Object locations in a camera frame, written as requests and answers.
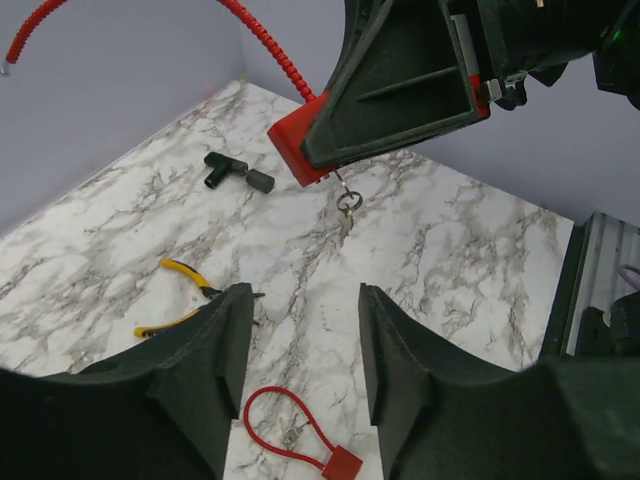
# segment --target white marble countertop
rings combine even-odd
[[[344,169],[366,198],[341,237],[335,180],[301,189],[266,129],[296,104],[230,84],[46,212],[0,240],[0,366],[77,371],[136,344],[136,326],[200,305],[161,257],[214,286],[251,282],[256,304],[244,399],[264,385],[298,393],[328,437],[382,478],[358,335],[361,282],[479,357],[511,369],[540,350],[572,223],[408,152]],[[230,178],[211,191],[203,158],[219,151],[277,178],[268,195]],[[252,411],[274,442],[293,405]],[[305,428],[297,450],[326,460]],[[235,422],[225,479],[320,478],[253,444]]]

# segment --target purple cable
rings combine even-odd
[[[633,265],[620,265],[618,274],[625,282],[640,292],[640,268]]]

